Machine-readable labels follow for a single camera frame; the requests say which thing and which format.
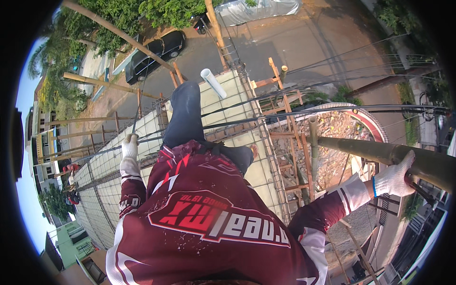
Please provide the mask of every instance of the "green wall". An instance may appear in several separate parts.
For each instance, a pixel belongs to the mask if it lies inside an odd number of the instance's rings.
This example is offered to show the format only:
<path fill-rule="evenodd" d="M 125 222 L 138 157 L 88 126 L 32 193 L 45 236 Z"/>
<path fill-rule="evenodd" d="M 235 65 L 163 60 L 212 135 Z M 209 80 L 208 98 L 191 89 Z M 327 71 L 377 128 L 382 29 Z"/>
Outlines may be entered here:
<path fill-rule="evenodd" d="M 73 244 L 73 242 L 71 241 L 71 238 L 68 235 L 68 232 L 71 232 L 79 227 L 81 227 L 81 226 L 77 223 L 77 221 L 72 221 L 71 223 L 67 223 L 67 224 L 57 228 L 58 250 L 62 257 L 63 266 L 66 269 L 76 263 L 75 255 L 77 255 L 77 257 L 79 259 L 83 259 L 88 255 L 87 249 L 84 252 L 84 250 L 81 250 L 81 248 L 78 249 L 78 247 L 81 247 L 81 246 L 88 247 L 89 245 L 91 246 L 90 237 L 83 238 L 82 240 L 76 242 L 75 244 Z"/>

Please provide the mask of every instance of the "sky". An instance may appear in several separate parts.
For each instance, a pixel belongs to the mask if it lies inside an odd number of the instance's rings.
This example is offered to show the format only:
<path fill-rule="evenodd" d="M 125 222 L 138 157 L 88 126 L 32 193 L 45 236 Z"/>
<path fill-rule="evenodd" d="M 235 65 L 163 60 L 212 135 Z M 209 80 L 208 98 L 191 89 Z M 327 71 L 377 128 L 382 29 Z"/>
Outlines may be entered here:
<path fill-rule="evenodd" d="M 29 79 L 27 74 L 27 64 L 30 60 L 30 55 L 42 44 L 42 41 L 36 41 L 33 45 L 29 58 L 22 70 L 21 79 L 19 82 L 19 90 L 17 94 L 16 107 L 22 112 L 22 125 L 25 126 L 25 119 L 33 106 L 33 93 L 35 91 L 40 78 Z M 24 160 L 22 163 L 22 178 L 16 182 L 17 194 L 19 197 L 19 205 L 21 207 L 22 219 L 26 225 L 30 238 L 35 245 L 37 253 L 44 249 L 46 232 L 55 231 L 55 226 L 49 224 L 46 218 L 43 218 L 43 211 L 38 201 L 35 182 L 30 176 L 30 168 L 28 161 L 28 153 L 24 151 Z"/>

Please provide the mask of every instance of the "white pvc pipe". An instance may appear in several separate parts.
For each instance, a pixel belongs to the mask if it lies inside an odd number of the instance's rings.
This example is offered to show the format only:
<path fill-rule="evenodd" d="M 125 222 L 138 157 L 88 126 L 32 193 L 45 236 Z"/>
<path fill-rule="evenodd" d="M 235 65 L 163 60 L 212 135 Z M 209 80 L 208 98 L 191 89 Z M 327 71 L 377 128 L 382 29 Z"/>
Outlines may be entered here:
<path fill-rule="evenodd" d="M 217 79 L 215 79 L 214 75 L 212 74 L 209 68 L 205 68 L 201 71 L 201 77 L 206 81 L 209 86 L 214 89 L 214 91 L 218 94 L 221 99 L 225 99 L 227 97 L 227 93 L 222 88 L 220 83 L 218 83 Z"/>

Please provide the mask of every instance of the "black car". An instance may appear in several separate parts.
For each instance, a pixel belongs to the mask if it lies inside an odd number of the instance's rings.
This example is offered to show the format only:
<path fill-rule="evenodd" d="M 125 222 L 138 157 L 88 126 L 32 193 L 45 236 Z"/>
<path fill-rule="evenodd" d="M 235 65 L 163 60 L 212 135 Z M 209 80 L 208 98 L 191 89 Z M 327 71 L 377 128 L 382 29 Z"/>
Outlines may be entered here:
<path fill-rule="evenodd" d="M 147 48 L 163 60 L 177 57 L 179 51 L 185 46 L 185 34 L 181 31 L 172 31 L 158 40 L 151 41 Z M 138 51 L 129 64 L 125 67 L 125 79 L 130 85 L 143 81 L 160 64 L 145 53 Z"/>

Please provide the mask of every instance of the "worker's hand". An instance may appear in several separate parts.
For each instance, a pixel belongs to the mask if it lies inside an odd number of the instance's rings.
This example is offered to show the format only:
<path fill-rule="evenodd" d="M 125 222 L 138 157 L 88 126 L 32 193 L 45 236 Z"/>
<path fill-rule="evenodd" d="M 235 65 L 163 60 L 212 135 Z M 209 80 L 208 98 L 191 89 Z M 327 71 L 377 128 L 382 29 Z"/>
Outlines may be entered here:
<path fill-rule="evenodd" d="M 128 134 L 122 141 L 122 154 L 124 157 L 131 157 L 136 159 L 138 156 L 138 142 L 137 134 Z"/>
<path fill-rule="evenodd" d="M 407 170 L 415 161 L 415 153 L 409 151 L 401 163 L 388 166 L 386 170 L 373 177 L 377 196 L 388 193 L 400 197 L 410 195 L 414 190 L 405 182 L 404 177 Z"/>

